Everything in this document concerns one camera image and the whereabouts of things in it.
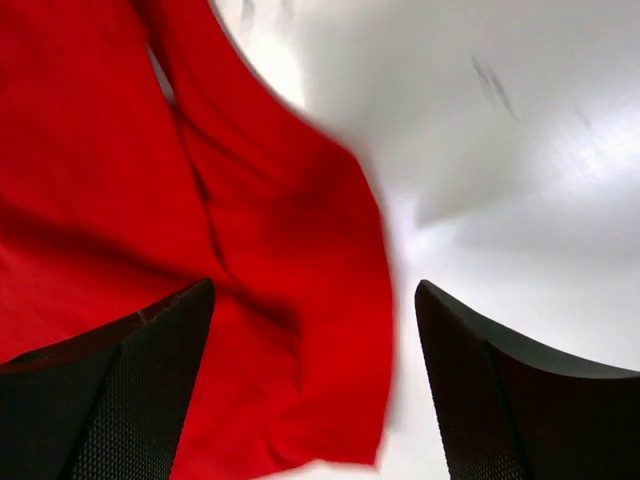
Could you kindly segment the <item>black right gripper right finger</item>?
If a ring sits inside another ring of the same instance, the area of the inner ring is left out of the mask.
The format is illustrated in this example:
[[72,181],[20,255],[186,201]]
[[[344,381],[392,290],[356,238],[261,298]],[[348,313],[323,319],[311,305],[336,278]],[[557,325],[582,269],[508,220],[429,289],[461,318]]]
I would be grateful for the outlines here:
[[415,308],[451,478],[638,478],[638,372],[551,348],[426,280]]

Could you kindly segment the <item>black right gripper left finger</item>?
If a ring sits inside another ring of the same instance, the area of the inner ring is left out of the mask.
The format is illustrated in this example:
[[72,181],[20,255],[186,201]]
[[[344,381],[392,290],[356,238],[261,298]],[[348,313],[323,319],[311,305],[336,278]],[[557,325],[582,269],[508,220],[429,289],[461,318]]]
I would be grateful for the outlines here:
[[203,279],[3,363],[2,478],[169,478],[214,305]]

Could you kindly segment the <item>bright red t shirt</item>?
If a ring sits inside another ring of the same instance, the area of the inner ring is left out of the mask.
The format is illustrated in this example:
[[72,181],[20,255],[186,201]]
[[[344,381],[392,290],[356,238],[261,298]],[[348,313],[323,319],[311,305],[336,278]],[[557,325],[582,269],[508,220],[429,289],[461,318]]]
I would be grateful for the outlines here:
[[205,1],[1,5],[1,356],[210,278],[172,475],[371,466],[393,369],[358,160],[250,72]]

